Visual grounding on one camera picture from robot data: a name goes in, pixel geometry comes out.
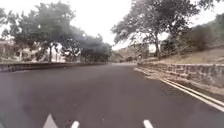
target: white road marking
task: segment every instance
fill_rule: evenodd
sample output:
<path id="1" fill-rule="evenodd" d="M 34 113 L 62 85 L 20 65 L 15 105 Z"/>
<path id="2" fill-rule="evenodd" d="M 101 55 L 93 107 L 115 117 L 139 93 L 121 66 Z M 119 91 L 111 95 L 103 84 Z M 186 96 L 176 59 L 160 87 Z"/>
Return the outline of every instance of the white road marking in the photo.
<path id="1" fill-rule="evenodd" d="M 215 99 L 215 98 L 212 98 L 212 97 L 210 97 L 210 96 L 204 95 L 204 94 L 202 94 L 202 93 L 200 93 L 200 92 L 198 92 L 198 91 L 195 91 L 195 90 L 193 90 L 193 89 L 191 89 L 191 88 L 187 88 L 187 87 L 185 87 L 185 86 L 183 86 L 183 85 L 180 85 L 180 84 L 178 84 L 178 83 L 172 82 L 172 81 L 170 81 L 170 80 L 165 79 L 165 81 L 170 82 L 170 83 L 172 83 L 172 84 L 175 84 L 175 85 L 177 85 L 177 86 L 179 86 L 179 87 L 182 87 L 182 88 L 184 88 L 184 89 L 186 89 L 186 90 L 189 90 L 189 91 L 191 91 L 191 92 L 193 92 L 193 93 L 195 93 L 195 94 L 197 94 L 197 95 L 199 95 L 199 96 L 202 96 L 202 97 L 204 97 L 204 98 L 206 98 L 206 99 L 208 99 L 208 100 L 211 100 L 211 101 L 215 102 L 216 104 L 219 104 L 219 105 L 221 105 L 221 106 L 224 107 L 224 103 L 221 102 L 221 101 L 219 101 L 219 100 L 217 100 L 217 99 Z"/>
<path id="2" fill-rule="evenodd" d="M 183 92 L 185 92 L 185 93 L 187 93 L 187 94 L 189 94 L 189 95 L 191 95 L 191 96 L 193 96 L 193 97 L 195 97 L 195 98 L 197 98 L 197 99 L 203 101 L 204 103 L 206 103 L 206 104 L 208 104 L 209 106 L 212 106 L 212 107 L 214 107 L 214 108 L 220 110 L 221 112 L 224 112 L 224 108 L 223 108 L 222 106 L 218 105 L 218 104 L 215 104 L 215 103 L 213 103 L 213 102 L 211 102 L 211 101 L 209 101 L 209 100 L 207 100 L 207 99 L 205 99 L 205 98 L 203 98 L 203 97 L 201 97 L 201 96 L 198 96 L 198 95 L 196 95 L 196 94 L 190 92 L 189 90 L 185 90 L 185 89 L 183 89 L 183 88 L 181 88 L 181 87 L 179 87 L 179 86 L 177 86 L 177 85 L 174 85 L 174 84 L 172 84 L 172 83 L 169 83 L 169 82 L 167 82 L 167 81 L 165 81 L 165 80 L 161 80 L 161 81 L 163 81 L 164 83 L 166 83 L 166 84 L 168 84 L 168 85 L 170 85 L 170 86 L 173 86 L 174 88 L 177 88 L 177 89 L 179 89 L 179 90 L 181 90 L 181 91 L 183 91 Z"/>
<path id="3" fill-rule="evenodd" d="M 144 120 L 143 124 L 144 124 L 145 128 L 153 128 L 153 126 L 149 120 Z"/>
<path id="4" fill-rule="evenodd" d="M 0 123 L 0 128 L 4 128 L 3 125 Z"/>
<path id="5" fill-rule="evenodd" d="M 72 127 L 71 128 L 79 128 L 79 122 L 78 121 L 75 121 L 73 124 L 72 124 Z"/>
<path id="6" fill-rule="evenodd" d="M 45 122 L 43 128 L 58 128 L 57 125 L 55 124 L 51 114 L 47 117 L 47 121 Z"/>
<path id="7" fill-rule="evenodd" d="M 149 75 L 147 72 L 145 72 L 145 71 L 143 71 L 141 69 L 137 68 L 137 69 L 134 69 L 134 70 L 135 71 L 140 71 L 140 72 L 143 72 L 146 75 Z M 163 81 L 164 83 L 168 84 L 168 85 L 173 86 L 174 88 L 177 88 L 177 89 L 179 89 L 179 90 L 181 90 L 181 91 L 183 91 L 183 92 L 185 92 L 185 93 L 187 93 L 187 94 L 197 98 L 198 100 L 203 101 L 204 103 L 208 104 L 209 106 L 212 106 L 212 107 L 214 107 L 214 108 L 224 112 L 224 103 L 223 102 L 221 102 L 221 101 L 219 101 L 217 99 L 214 99 L 212 97 L 209 97 L 207 95 L 204 95 L 204 94 L 202 94 L 200 92 L 197 92 L 197 91 L 195 91 L 193 89 L 187 88 L 187 87 L 185 87 L 183 85 L 177 84 L 175 82 L 172 82 L 172 81 L 169 81 L 169 80 L 164 80 L 164 79 L 160 79 L 160 80 Z"/>

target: stone wall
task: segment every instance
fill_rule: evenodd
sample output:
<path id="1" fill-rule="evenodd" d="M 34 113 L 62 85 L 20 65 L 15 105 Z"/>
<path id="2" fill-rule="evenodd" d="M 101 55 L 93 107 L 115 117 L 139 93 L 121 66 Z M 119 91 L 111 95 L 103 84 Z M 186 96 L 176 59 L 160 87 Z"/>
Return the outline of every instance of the stone wall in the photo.
<path id="1" fill-rule="evenodd" d="M 165 72 L 197 83 L 224 88 L 224 65 L 139 63 L 141 67 Z"/>

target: tree trunk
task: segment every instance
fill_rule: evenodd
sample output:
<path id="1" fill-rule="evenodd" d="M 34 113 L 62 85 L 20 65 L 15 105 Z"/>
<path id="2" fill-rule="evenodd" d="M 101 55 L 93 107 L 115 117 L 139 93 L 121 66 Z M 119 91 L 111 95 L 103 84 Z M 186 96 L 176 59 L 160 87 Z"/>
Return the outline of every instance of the tree trunk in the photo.
<path id="1" fill-rule="evenodd" d="M 155 46 L 156 46 L 156 56 L 157 56 L 158 58 L 160 58 L 158 33 L 155 34 Z"/>
<path id="2" fill-rule="evenodd" d="M 49 54 L 49 62 L 51 62 L 52 61 L 52 45 L 50 44 L 50 54 Z"/>

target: white lane line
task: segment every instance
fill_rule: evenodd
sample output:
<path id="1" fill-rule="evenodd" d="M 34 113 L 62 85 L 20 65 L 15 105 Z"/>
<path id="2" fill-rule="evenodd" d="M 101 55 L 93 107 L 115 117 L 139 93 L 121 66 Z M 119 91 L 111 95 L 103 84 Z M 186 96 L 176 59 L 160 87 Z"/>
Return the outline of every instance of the white lane line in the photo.
<path id="1" fill-rule="evenodd" d="M 3 125 L 1 124 L 1 122 L 0 122 L 0 128 L 4 128 Z"/>
<path id="2" fill-rule="evenodd" d="M 145 128 L 153 128 L 153 126 L 149 120 L 144 120 L 143 124 L 144 124 Z"/>
<path id="3" fill-rule="evenodd" d="M 165 80 L 161 80 L 161 81 L 163 81 L 164 83 L 166 83 L 166 84 L 168 84 L 170 86 L 173 86 L 174 88 L 177 88 L 177 89 L 179 89 L 179 90 L 181 90 L 181 91 L 183 91 L 183 92 L 185 92 L 185 93 L 187 93 L 187 94 L 189 94 L 189 95 L 191 95 L 191 96 L 193 96 L 193 97 L 203 101 L 204 103 L 206 103 L 206 104 L 208 104 L 208 105 L 210 105 L 210 106 L 220 110 L 221 112 L 224 112 L 224 108 L 222 106 L 219 106 L 218 104 L 215 104 L 215 103 L 213 103 L 213 102 L 211 102 L 211 101 L 209 101 L 209 100 L 207 100 L 207 99 L 205 99 L 203 97 L 200 97 L 200 96 L 190 92 L 189 90 L 185 90 L 185 89 L 183 89 L 181 87 L 178 87 L 177 85 L 174 85 L 172 83 L 169 83 L 169 82 L 167 82 Z"/>
<path id="4" fill-rule="evenodd" d="M 211 101 L 215 102 L 216 104 L 219 104 L 219 105 L 221 105 L 221 106 L 224 107 L 224 103 L 223 103 L 222 101 L 219 101 L 219 100 L 217 100 L 217 99 L 215 99 L 215 98 L 212 98 L 212 97 L 210 97 L 210 96 L 204 95 L 204 94 L 202 94 L 202 93 L 200 93 L 200 92 L 198 92 L 198 91 L 195 91 L 195 90 L 193 90 L 193 89 L 191 89 L 191 88 L 187 88 L 187 87 L 185 87 L 185 86 L 183 86 L 183 85 L 180 85 L 180 84 L 178 84 L 178 83 L 172 82 L 172 81 L 170 81 L 170 80 L 167 80 L 167 79 L 164 79 L 164 80 L 167 81 L 167 82 L 170 82 L 170 83 L 172 83 L 172 84 L 175 84 L 175 85 L 177 85 L 177 86 L 179 86 L 179 87 L 182 87 L 182 88 L 184 88 L 184 89 L 186 89 L 186 90 L 189 90 L 189 91 L 191 91 L 191 92 L 193 92 L 193 93 L 195 93 L 195 94 L 198 94 L 198 95 L 200 95 L 200 96 L 202 96 L 202 97 L 204 97 L 204 98 L 206 98 L 206 99 L 208 99 L 208 100 L 211 100 Z"/>
<path id="5" fill-rule="evenodd" d="M 78 121 L 75 121 L 73 124 L 72 124 L 72 127 L 71 128 L 79 128 L 79 122 Z"/>

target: hillside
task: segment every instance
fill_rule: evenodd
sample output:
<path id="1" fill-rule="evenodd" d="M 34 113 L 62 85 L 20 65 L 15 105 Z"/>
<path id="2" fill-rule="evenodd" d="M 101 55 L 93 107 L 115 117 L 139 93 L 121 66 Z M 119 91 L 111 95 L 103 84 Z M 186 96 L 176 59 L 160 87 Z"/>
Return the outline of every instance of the hillside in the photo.
<path id="1" fill-rule="evenodd" d="M 133 44 L 126 48 L 113 51 L 111 60 L 125 61 L 128 57 L 132 57 L 134 60 L 137 60 L 139 56 L 147 57 L 147 55 L 148 55 L 147 44 Z"/>

